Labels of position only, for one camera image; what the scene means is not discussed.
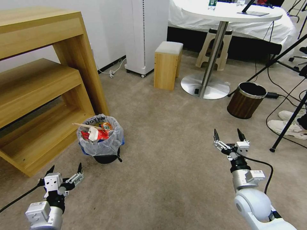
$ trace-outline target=robotic arm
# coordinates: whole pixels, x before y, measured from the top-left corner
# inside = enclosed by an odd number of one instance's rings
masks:
[[[231,163],[233,187],[236,193],[234,204],[252,230],[296,230],[286,222],[271,205],[268,196],[255,189],[265,179],[262,170],[251,170],[245,161],[250,142],[238,129],[239,142],[225,144],[214,130],[214,146],[227,155]]]
[[[38,185],[44,186],[46,201],[32,203],[26,211],[26,217],[31,222],[31,230],[60,230],[62,227],[62,214],[65,211],[64,199],[69,191],[74,189],[83,178],[81,163],[78,171],[71,178],[62,178],[58,172],[54,173],[54,166],[40,179]]]

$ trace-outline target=white sneaker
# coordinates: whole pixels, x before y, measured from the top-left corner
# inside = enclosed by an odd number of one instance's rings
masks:
[[[298,118],[301,118],[302,116],[304,116],[305,113],[306,113],[306,110],[301,109],[301,110],[298,112],[298,114],[297,114],[297,116],[295,117],[295,119],[294,119],[294,121],[292,122],[292,124],[298,125],[297,119],[298,119]],[[278,116],[279,116],[282,120],[284,120],[284,121],[290,120],[290,118],[292,117],[292,115],[293,115],[293,112],[290,112],[290,111],[287,111],[287,110],[283,110],[283,111],[280,111],[280,112],[278,113]]]
[[[288,121],[271,120],[268,121],[268,126],[276,133],[281,134]],[[299,127],[297,124],[292,124],[286,131],[285,135],[293,136],[302,140],[307,140],[307,131]]]

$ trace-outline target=wooden stick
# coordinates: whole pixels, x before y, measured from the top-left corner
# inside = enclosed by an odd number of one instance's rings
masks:
[[[94,128],[96,128],[96,129],[99,129],[99,130],[105,130],[104,128],[101,128],[101,127],[91,126],[91,125],[85,125],[85,124],[79,124],[79,123],[73,123],[73,125],[78,125],[78,126],[85,127],[85,128],[94,127]]]

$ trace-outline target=white plastic bag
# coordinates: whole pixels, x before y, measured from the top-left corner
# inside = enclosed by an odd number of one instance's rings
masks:
[[[90,140],[83,139],[81,134],[81,131],[87,132],[88,128],[79,127],[77,129],[77,137],[80,146],[86,154],[91,156],[117,155],[117,150],[121,146],[124,137],[123,128],[114,117],[105,116],[104,114],[91,117],[84,121],[83,124],[95,125],[99,122],[109,122],[112,125],[113,130],[109,133],[110,137],[102,142],[91,142]]]

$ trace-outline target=white cushion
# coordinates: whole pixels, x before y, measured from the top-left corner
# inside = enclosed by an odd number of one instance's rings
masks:
[[[156,53],[167,53],[179,55],[183,44],[179,42],[162,42],[156,49]]]

